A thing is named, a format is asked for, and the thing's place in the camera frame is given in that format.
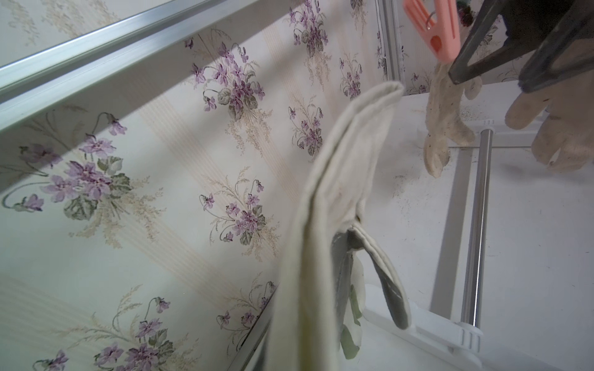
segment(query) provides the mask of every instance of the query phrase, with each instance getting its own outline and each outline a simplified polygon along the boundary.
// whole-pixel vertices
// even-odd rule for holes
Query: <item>aluminum rail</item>
[[[486,213],[489,203],[489,177],[491,174],[491,147],[493,131],[481,132],[481,146],[476,169],[475,201],[470,222],[470,242],[466,261],[466,281],[462,299],[461,322],[479,327],[481,324],[482,277],[485,265]]]
[[[173,0],[0,68],[0,131],[257,0]]]

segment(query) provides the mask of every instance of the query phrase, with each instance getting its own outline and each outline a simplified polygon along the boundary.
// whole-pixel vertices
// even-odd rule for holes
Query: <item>white cloth glove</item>
[[[556,63],[579,59],[594,50],[594,39],[572,43]],[[548,106],[532,154],[552,172],[570,172],[594,158],[594,71],[561,81],[534,93],[522,93],[505,115],[505,124],[523,129]],[[559,156],[551,161],[555,153]]]
[[[364,305],[364,282],[355,262],[350,282],[357,305],[352,299],[346,303],[346,325],[339,332],[331,257],[337,232],[348,230],[353,249],[365,249],[372,256],[396,325],[410,325],[408,300],[394,267],[360,224],[380,148],[402,93],[402,85],[390,81],[361,94],[324,141],[282,250],[266,371],[338,371],[339,338],[348,347],[345,356],[358,350],[361,332],[355,319]],[[345,328],[351,341],[344,338]]]
[[[462,92],[466,98],[474,99],[481,91],[482,80],[475,77],[463,84],[455,85],[448,71],[451,64],[437,64],[431,84],[425,125],[429,134],[425,138],[423,157],[425,168],[433,177],[440,177],[444,166],[450,161],[447,139],[458,145],[470,145],[475,134],[460,119]]]

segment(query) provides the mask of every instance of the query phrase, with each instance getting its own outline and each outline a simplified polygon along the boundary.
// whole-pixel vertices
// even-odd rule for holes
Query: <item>glove finger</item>
[[[515,130],[523,129],[546,108],[552,98],[551,89],[544,88],[534,93],[522,93],[505,114],[505,124]]]
[[[555,162],[549,165],[549,170],[555,173],[572,172],[590,162],[594,158],[594,135],[587,137],[586,141],[573,140],[579,139],[578,137],[567,140]]]
[[[462,122],[459,116],[447,124],[445,132],[445,135],[458,145],[471,145],[475,141],[475,133]]]
[[[427,135],[423,146],[423,158],[427,172],[433,177],[440,177],[444,166],[450,161],[450,149],[443,136]]]
[[[532,154],[536,161],[548,165],[553,155],[564,145],[567,135],[564,130],[565,123],[554,115],[542,123],[541,128],[532,142]]]

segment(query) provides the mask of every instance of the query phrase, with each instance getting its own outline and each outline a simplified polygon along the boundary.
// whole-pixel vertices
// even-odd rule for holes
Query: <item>fabric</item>
[[[435,67],[427,101],[425,125],[429,134],[425,138],[423,158],[427,172],[434,177],[440,177],[444,166],[450,161],[448,139],[459,145],[469,145],[475,140],[475,134],[460,119],[460,99],[462,92],[468,99],[476,98],[482,80],[476,77],[455,85],[448,75],[450,66],[438,64]]]
[[[0,133],[0,369],[229,367],[313,159],[383,79],[375,4],[353,5],[255,2]]]
[[[408,301],[389,259],[361,227],[365,200],[397,102],[398,82],[376,86],[354,100],[337,120],[314,163],[283,248],[268,338],[265,370],[338,369],[335,285],[331,242],[350,230],[386,279],[388,306],[401,328],[409,326]],[[351,303],[345,313],[348,331],[340,332],[344,353],[351,357],[360,335],[353,326],[361,311],[361,276],[353,276]]]
[[[594,39],[576,40],[555,63],[579,60],[593,48]],[[532,142],[532,154],[552,172],[570,172],[594,158],[592,102],[594,71],[588,71],[534,93],[520,94],[507,111],[505,123],[523,129],[546,108],[549,116]]]

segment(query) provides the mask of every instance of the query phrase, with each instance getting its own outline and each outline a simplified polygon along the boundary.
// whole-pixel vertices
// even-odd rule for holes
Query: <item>wall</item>
[[[4,131],[3,367],[225,370],[377,30],[369,0],[262,0]]]

